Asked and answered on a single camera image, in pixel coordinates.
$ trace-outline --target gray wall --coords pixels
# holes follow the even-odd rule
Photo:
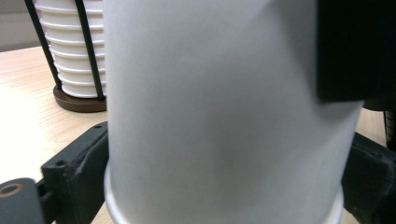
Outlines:
[[[0,0],[0,52],[39,46],[23,0]]]

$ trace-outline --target wooden table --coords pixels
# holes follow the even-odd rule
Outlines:
[[[0,53],[0,183],[19,177],[41,178],[40,166],[106,112],[81,114],[60,108],[55,82],[41,48]],[[362,110],[357,132],[385,145],[382,114]],[[93,223],[113,223],[104,206]],[[343,224],[357,223],[347,213]]]

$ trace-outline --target brown wooden base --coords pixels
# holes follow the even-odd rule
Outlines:
[[[67,95],[62,90],[56,87],[53,89],[56,103],[66,110],[80,112],[80,113],[94,113],[106,111],[106,99],[98,101],[96,98],[77,98]]]

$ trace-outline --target white cylinder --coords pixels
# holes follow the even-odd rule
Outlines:
[[[361,103],[315,94],[316,2],[104,2],[116,221],[331,219]]]

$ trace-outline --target stacked white cups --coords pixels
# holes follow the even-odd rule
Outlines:
[[[102,0],[84,0],[104,95],[105,41]],[[78,98],[97,97],[91,64],[74,0],[36,0],[35,8],[49,41],[63,91]]]

